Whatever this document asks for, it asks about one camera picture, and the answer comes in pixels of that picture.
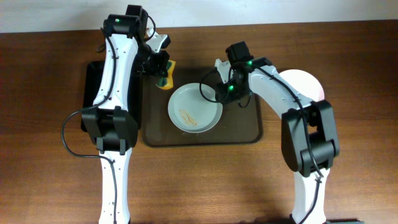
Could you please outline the green and yellow sponge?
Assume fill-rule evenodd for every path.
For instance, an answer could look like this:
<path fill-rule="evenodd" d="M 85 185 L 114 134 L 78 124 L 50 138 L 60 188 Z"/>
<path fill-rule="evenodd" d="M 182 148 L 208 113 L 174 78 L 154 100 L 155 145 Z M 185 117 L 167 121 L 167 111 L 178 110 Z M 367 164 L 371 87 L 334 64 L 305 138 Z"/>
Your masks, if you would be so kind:
<path fill-rule="evenodd" d="M 176 62 L 173 60 L 169 60 L 167 62 L 167 76 L 166 77 L 162 77 L 161 79 L 158 80 L 158 82 L 156 83 L 156 86 L 162 90 L 169 90 L 171 88 L 174 87 L 174 82 L 173 82 L 173 72 L 174 72 L 174 68 L 175 68 L 175 64 Z"/>

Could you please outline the pale blue plate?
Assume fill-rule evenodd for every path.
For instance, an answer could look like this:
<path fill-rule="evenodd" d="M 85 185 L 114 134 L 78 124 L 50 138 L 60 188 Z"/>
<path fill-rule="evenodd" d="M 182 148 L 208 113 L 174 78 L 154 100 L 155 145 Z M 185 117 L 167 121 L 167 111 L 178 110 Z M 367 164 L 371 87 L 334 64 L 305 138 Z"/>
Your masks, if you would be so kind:
<path fill-rule="evenodd" d="M 215 101 L 215 91 L 208 85 L 185 84 L 176 89 L 169 99 L 168 114 L 173 124 L 187 133 L 203 133 L 221 119 L 223 105 Z"/>

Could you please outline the white plate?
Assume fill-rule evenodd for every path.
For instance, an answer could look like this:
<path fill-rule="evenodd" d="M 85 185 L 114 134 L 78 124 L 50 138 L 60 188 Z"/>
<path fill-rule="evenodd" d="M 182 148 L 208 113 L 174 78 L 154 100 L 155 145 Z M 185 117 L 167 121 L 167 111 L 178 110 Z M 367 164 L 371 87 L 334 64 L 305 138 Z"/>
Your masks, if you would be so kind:
<path fill-rule="evenodd" d="M 325 99 L 325 93 L 320 82 L 310 73 L 290 69 L 280 72 L 279 75 L 293 88 L 313 101 Z"/>

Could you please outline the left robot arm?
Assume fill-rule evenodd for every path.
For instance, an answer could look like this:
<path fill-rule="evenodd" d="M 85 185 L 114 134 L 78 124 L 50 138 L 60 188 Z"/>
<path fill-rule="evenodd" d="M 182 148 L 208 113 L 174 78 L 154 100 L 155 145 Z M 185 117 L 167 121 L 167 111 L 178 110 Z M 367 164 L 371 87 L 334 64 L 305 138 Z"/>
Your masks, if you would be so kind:
<path fill-rule="evenodd" d="M 150 15 L 142 6 L 129 5 L 123 15 L 111 14 L 103 22 L 106 58 L 93 106 L 82 121 L 98 150 L 102 168 L 100 223 L 129 223 L 128 167 L 139 125 L 129 112 L 129 94 L 141 75 L 172 85 L 175 62 L 165 48 L 168 35 L 148 29 Z"/>

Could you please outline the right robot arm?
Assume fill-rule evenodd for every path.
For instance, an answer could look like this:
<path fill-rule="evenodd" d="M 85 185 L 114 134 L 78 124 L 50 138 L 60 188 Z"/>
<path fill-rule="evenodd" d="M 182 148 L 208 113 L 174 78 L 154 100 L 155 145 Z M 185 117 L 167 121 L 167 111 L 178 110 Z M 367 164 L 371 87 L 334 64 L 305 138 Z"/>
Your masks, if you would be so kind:
<path fill-rule="evenodd" d="M 256 94 L 281 119 L 281 151 L 294 173 L 294 223 L 326 223 L 326 179 L 340 153 L 335 117 L 326 100 L 315 101 L 283 79 L 265 57 L 254 58 L 245 42 L 230 45 L 228 59 L 217 60 L 216 102 L 223 105 Z"/>

